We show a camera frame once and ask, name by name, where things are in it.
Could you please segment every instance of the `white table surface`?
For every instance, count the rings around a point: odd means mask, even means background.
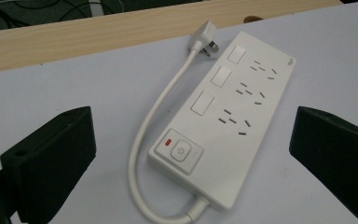
[[[358,3],[220,29],[215,42],[222,51],[238,31],[294,56],[297,64],[234,208],[207,209],[197,223],[358,223],[288,149],[299,105],[358,125]],[[130,196],[127,160],[145,114],[186,59],[188,39],[0,73],[0,155],[61,112],[92,108],[97,157],[51,223],[148,223]],[[195,60],[145,137],[141,189],[161,214],[181,213],[193,198],[147,164],[145,153],[218,56]],[[12,220],[20,223],[17,215]]]

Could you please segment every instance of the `electrical socket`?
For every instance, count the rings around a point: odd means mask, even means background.
[[[240,32],[149,149],[215,209],[235,203],[296,60]]]

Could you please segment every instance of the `white switch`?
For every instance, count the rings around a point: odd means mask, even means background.
[[[212,78],[212,83],[218,87],[222,87],[225,84],[230,74],[231,74],[231,70],[222,66],[219,68],[217,73]]]
[[[203,91],[197,101],[191,106],[191,110],[199,115],[203,115],[213,99],[214,97],[210,93]]]
[[[190,150],[191,146],[189,143],[185,141],[179,141],[171,151],[171,156],[177,161],[184,161]]]
[[[228,56],[228,59],[232,63],[239,63],[243,54],[246,52],[246,49],[240,46],[235,46],[234,50],[232,50],[231,54]]]

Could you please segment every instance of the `table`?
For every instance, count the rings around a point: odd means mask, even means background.
[[[190,35],[207,20],[219,28],[341,4],[339,0],[213,0],[0,31],[0,71]]]
[[[222,28],[216,43],[225,49],[238,31],[294,56],[296,68],[236,204],[226,212],[207,209],[197,223],[358,223],[288,149],[299,105],[358,126],[358,4]],[[0,154],[62,111],[92,108],[97,157],[51,223],[147,223],[128,190],[129,150],[145,113],[186,59],[188,39],[0,72]],[[162,104],[141,149],[141,189],[163,215],[180,213],[192,196],[147,164],[145,154],[214,57],[195,59]],[[20,223],[16,216],[13,223]]]

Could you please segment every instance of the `black object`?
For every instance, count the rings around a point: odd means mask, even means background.
[[[95,158],[89,106],[64,112],[0,156],[0,224],[48,223]]]
[[[358,217],[358,127],[299,107],[290,153]]]

